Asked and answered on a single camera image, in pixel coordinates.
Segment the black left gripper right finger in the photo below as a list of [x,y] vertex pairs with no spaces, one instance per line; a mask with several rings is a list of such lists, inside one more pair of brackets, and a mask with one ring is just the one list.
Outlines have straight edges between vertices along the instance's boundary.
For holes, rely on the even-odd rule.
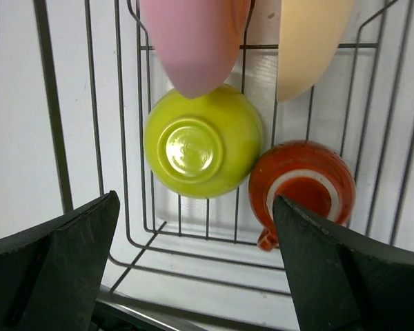
[[300,330],[414,330],[414,252],[273,202]]

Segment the lime green bowl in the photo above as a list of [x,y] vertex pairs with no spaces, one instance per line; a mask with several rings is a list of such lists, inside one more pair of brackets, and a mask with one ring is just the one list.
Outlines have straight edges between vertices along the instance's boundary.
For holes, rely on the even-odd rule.
[[226,83],[195,99],[169,90],[152,108],[144,129],[152,173],[173,192],[196,199],[239,187],[263,144],[256,107]]

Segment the orange mug dark inside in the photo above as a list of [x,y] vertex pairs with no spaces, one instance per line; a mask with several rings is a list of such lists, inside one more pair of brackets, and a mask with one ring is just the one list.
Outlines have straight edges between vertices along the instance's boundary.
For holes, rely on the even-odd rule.
[[355,181],[333,150],[313,141],[288,141],[267,150],[248,182],[250,206],[263,230],[257,247],[279,247],[273,202],[282,195],[315,214],[345,225],[355,205]]

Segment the yellow plastic plate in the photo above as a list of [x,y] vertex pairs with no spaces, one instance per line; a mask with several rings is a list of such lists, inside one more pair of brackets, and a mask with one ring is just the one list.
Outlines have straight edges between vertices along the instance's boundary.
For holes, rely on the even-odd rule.
[[354,1],[282,1],[277,101],[294,99],[318,82],[348,24]]

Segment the pink plastic plate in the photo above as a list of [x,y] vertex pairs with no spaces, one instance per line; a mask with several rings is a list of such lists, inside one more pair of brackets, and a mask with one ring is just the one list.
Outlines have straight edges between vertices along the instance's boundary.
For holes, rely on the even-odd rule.
[[249,1],[145,0],[141,20],[174,88],[194,99],[218,88],[237,60]]

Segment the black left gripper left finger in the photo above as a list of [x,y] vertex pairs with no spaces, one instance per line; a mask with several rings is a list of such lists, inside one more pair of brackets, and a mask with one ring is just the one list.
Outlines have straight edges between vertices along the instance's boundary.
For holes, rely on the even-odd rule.
[[110,191],[0,239],[0,330],[87,330],[119,211]]

